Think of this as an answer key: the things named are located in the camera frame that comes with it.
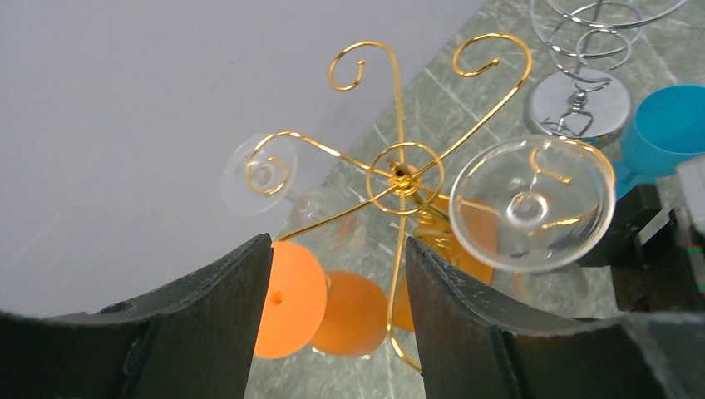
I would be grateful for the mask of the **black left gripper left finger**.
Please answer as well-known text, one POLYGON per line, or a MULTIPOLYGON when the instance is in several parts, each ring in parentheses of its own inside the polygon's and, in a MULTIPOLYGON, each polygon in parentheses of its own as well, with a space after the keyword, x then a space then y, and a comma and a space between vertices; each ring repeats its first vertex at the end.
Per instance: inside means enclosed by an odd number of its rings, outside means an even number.
POLYGON ((268 234, 98 313, 1 314, 4 398, 241 398, 273 260, 268 234))

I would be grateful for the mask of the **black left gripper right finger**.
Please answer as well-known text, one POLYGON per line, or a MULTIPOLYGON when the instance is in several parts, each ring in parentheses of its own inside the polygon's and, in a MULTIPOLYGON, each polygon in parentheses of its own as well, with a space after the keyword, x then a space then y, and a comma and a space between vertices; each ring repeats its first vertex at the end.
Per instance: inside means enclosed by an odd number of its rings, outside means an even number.
POLYGON ((529 307, 406 243, 428 398, 701 398, 704 316, 578 321, 529 307))

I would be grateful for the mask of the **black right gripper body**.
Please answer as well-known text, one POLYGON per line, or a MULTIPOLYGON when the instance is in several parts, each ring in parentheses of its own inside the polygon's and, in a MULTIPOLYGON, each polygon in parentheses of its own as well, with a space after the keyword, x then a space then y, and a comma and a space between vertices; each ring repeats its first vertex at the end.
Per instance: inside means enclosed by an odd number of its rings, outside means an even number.
POLYGON ((617 201, 607 232, 578 265, 610 267, 621 311, 702 312, 704 238, 680 222, 674 209, 651 238, 639 238, 661 209, 656 185, 634 186, 617 201))

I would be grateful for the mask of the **orange plastic goblet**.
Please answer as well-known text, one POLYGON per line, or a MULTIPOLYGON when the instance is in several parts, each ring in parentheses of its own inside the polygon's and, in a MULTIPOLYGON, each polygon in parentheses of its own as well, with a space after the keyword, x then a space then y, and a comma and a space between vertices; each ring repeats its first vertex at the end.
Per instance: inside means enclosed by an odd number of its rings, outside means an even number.
POLYGON ((310 344, 336 356, 362 357, 387 335, 387 297, 372 280, 326 272, 303 246, 276 241, 254 354, 287 357, 310 344))

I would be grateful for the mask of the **clear pink tinted glass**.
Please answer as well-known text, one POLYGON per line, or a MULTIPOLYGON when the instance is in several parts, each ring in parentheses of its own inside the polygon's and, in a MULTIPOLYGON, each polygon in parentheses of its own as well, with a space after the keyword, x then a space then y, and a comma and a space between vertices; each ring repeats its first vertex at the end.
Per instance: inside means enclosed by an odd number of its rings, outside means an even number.
POLYGON ((591 145, 532 135, 493 145, 456 177, 449 220, 460 246, 511 278, 512 296, 569 316, 588 293, 579 267, 613 219, 615 175, 591 145))

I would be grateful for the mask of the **gold wire glass rack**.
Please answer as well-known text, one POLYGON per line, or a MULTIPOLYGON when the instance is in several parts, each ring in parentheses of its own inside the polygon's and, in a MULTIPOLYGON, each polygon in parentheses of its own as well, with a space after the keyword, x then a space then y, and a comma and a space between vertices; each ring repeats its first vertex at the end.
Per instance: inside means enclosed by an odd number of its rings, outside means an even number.
POLYGON ((456 240, 449 220, 449 199, 451 187, 464 165, 475 155, 462 160, 461 141, 457 140, 443 151, 436 151, 427 143, 410 140, 405 135, 403 99, 395 98, 397 142, 381 150, 370 162, 363 162, 345 155, 313 138, 296 131, 280 131, 265 135, 255 146, 263 148, 271 140, 284 140, 293 145, 294 141, 305 142, 322 152, 357 167, 365 174, 367 193, 361 202, 351 208, 344 208, 340 214, 299 230, 293 230, 276 241, 294 242, 294 238, 340 219, 349 214, 358 215, 362 209, 370 208, 375 215, 396 215, 398 228, 397 248, 392 269, 390 288, 384 292, 387 297, 387 335, 397 355, 414 369, 420 363, 404 350, 396 331, 402 321, 410 317, 407 306, 409 292, 407 281, 401 276, 406 269, 403 251, 407 240, 407 224, 416 225, 413 237, 420 239, 436 250, 452 266, 470 272, 477 272, 485 281, 490 281, 495 269, 483 264, 464 250, 456 240), (452 162, 462 160, 462 168, 454 171, 452 162))

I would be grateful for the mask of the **clear wine glass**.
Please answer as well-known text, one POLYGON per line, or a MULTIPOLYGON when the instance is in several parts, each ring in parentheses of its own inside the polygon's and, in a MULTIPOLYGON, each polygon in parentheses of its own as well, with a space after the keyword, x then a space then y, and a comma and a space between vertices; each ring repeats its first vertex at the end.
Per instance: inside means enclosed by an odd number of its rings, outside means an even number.
MULTIPOLYGON (((285 200, 289 203, 288 225, 299 230, 344 211, 343 196, 319 188, 302 194, 293 189, 298 156, 291 144, 271 140, 263 148, 255 146, 265 135, 255 135, 241 144, 228 158, 219 179, 221 199, 239 216, 255 216, 285 200)), ((295 240, 316 253, 350 256, 364 248, 367 229, 362 218, 349 214, 311 229, 295 240)))

